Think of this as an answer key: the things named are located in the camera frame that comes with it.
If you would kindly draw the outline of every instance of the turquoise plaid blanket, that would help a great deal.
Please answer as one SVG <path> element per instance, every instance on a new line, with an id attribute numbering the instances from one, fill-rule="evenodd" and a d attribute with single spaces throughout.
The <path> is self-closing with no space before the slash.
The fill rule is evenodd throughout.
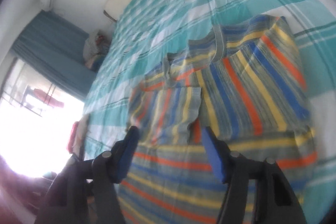
<path id="1" fill-rule="evenodd" d="M 318 223 L 336 193 L 335 0 L 133 0 L 86 99 L 84 112 L 91 118 L 85 158 L 123 139 L 132 88 L 168 52 L 180 52 L 213 25 L 239 24 L 258 14 L 284 16 L 299 48 L 319 157 L 303 208 L 308 222 Z"/>

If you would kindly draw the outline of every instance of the teal curtain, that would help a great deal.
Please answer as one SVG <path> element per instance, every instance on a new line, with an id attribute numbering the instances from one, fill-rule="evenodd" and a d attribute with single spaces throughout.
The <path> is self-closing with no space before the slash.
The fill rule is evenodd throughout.
<path id="1" fill-rule="evenodd" d="M 88 34 L 62 17 L 41 11 L 21 32 L 14 54 L 70 95 L 85 100 L 96 74 L 84 66 Z"/>

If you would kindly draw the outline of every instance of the window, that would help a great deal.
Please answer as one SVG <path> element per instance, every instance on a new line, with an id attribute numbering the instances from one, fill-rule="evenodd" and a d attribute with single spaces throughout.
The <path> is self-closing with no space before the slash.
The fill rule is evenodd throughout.
<path id="1" fill-rule="evenodd" d="M 0 155 L 14 171 L 28 176 L 60 172 L 69 158 L 66 145 L 83 105 L 17 60 L 0 98 Z"/>

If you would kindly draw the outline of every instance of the screw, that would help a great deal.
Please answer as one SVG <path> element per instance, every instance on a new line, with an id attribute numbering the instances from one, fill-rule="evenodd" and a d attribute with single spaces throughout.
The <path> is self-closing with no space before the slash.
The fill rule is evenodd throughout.
<path id="1" fill-rule="evenodd" d="M 111 151 L 105 151 L 101 155 L 102 155 L 103 158 L 109 158 L 109 157 L 111 157 L 112 153 L 111 153 Z"/>
<path id="2" fill-rule="evenodd" d="M 231 151 L 230 155 L 234 158 L 238 158 L 240 153 L 238 151 Z"/>

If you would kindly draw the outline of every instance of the red cloth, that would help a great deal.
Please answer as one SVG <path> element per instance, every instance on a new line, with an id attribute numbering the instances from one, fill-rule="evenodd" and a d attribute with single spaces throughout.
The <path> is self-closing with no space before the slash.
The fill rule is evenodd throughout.
<path id="1" fill-rule="evenodd" d="M 73 125 L 72 125 L 70 138 L 69 138 L 68 145 L 67 145 L 67 150 L 68 150 L 69 153 L 72 153 L 72 148 L 74 146 L 78 125 L 79 125 L 79 122 L 74 122 Z"/>
<path id="2" fill-rule="evenodd" d="M 56 100 L 55 98 L 52 98 L 47 93 L 45 93 L 43 90 L 40 89 L 34 89 L 34 94 L 37 98 L 39 98 L 42 102 L 46 103 L 49 106 L 53 107 L 64 107 L 64 103 Z"/>

